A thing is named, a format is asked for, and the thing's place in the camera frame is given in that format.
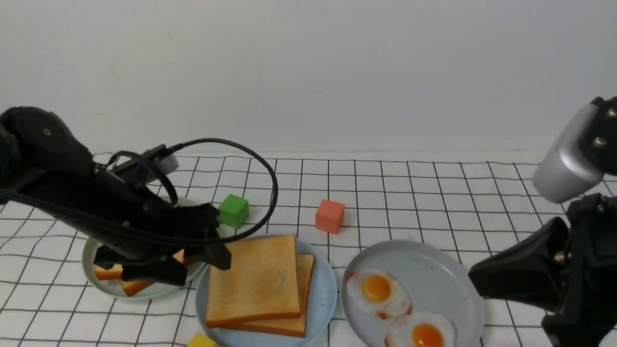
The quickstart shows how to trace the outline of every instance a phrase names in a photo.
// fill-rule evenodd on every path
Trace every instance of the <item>egg yolk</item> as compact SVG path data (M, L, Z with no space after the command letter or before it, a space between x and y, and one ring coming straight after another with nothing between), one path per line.
M371 276L362 282L362 293L372 303L380 303L390 296L390 283L382 276Z
M436 327L420 324L413 329L413 342L416 347L443 347L444 338Z

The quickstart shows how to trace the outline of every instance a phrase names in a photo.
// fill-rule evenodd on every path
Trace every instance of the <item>black cable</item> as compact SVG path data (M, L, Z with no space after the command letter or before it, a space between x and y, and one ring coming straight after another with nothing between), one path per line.
M167 195L169 196L170 207L176 206L176 204L178 203L178 193L176 192L176 188L173 186L172 182L169 180L169 178L167 178L165 173L162 172L161 169L159 169L159 167L154 165L151 161L149 161L146 157L142 156L141 154L137 154L137 153L129 152L129 151L116 152L109 159L109 162L107 162L107 165L105 165L105 168L108 168L111 164L116 162L120 156L129 157L131 159L134 159L137 162L139 162L146 170L150 171L150 173L153 174L165 188L165 191L167 192Z
M272 179L272 195L270 198L270 206L268 210L266 211L265 216L257 224L255 224L253 227L246 230L245 232L242 232L234 236L229 236L226 238L216 239L216 240L196 240L194 238L165 236L165 235L158 235L155 233L147 232L147 231L144 231L138 228L133 228L131 226L124 227L123 225L110 222L109 220L100 218L95 215L91 215L85 212L81 212L79 210L74 210L74 209L70 209L70 208L56 205L53 203L49 203L45 200L40 200L36 198L31 198L29 196L17 194L17 193L14 193L12 191L5 190L5 189L0 189L0 199L13 200L17 203L27 204L32 207L36 207L38 209L47 210L49 212L53 212L57 214L63 214L69 218L76 219L83 224L96 226L96 228L102 228L104 230L107 230L108 232L118 233L127 238L135 238L139 240L150 241L150 242L155 242L155 243L162 243L162 244L167 244L167 245L176 245L176 246L185 246L185 247L186 246L217 245L217 244L238 241L247 236L250 236L251 234L255 233L257 230L259 230L259 228L263 227L268 222L270 217L272 216L272 213L274 213L276 202L278 201L278 181L276 179L276 174L274 170L272 169L272 167L268 164L268 162L265 159L263 159L261 156L259 156L257 153L253 152L249 148L244 147L241 144L238 144L232 141L221 140L221 139L216 139L216 138L204 138L200 140L189 141L186 143L180 143L180 144L177 144L169 148L168 154L172 154L176 151L179 151L182 148L192 146L198 143L228 144L232 147L235 147L235 148L238 148L244 151L247 154L250 154L257 161L259 161L262 165L264 165L264 167L268 170L268 173L270 174L270 177Z

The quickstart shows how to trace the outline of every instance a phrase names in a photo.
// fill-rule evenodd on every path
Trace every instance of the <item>plate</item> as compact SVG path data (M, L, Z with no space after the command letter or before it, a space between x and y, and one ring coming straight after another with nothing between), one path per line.
M194 201L178 198L178 204L184 206L192 206L196 205ZM155 283L146 289L140 291L139 293L133 296L127 296L124 294L122 290L122 286L120 286L119 280L106 280L101 281L94 275L94 256L96 255L96 250L101 246L101 243L95 240L94 238L88 238L86 240L86 244L83 247L83 252L81 254L81 266L83 267L83 272L86 274L86 278L92 286L94 286L99 291L113 296L118 299L125 299L130 301L139 301L146 299L155 299L160 298L171 293L174 293L176 290L182 288L181 286L167 285L164 283ZM196 278L205 268L205 264L203 262L193 263L188 267L188 273L186 276L186 286L188 286L194 278Z
M393 240L370 246L355 256L341 282L341 306L349 325L368 346L383 346L394 319L361 311L347 295L347 279L354 272L376 267L390 272L403 286L414 311L431 311L448 317L457 332L456 346L476 346L484 330L484 300L467 270L448 254L425 245Z
M264 238L278 235L252 236ZM298 253L315 255L315 268L308 293L307 334L305 338L287 337L269 333L241 332L221 328L209 329L205 326L205 309L208 302L208 281L210 266L207 266L197 284L195 304L197 319L206 335L220 346L224 347L301 347L308 345L328 326L336 306L337 287L334 271L326 257L312 245L296 240Z

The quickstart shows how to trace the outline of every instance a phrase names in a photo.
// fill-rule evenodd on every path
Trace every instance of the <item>green cube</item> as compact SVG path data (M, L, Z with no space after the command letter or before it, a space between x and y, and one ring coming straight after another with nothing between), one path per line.
M218 207L221 224L239 229L249 217L249 202L234 194L229 194Z

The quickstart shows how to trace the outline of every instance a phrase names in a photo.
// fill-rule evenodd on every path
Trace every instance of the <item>egg white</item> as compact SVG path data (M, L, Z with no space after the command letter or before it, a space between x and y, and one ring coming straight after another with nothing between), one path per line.
M386 347L415 347L413 330L421 324L437 328L444 339L444 347L454 347L457 334L452 321L442 314L428 311L417 311L398 317L386 333Z
M389 297L380 302L373 303L364 296L362 283L371 276L384 277L390 284ZM409 314L412 310L412 301L400 283L388 272L381 269L367 267L352 274L347 279L347 295L362 311L378 316L381 319L396 318L403 314Z

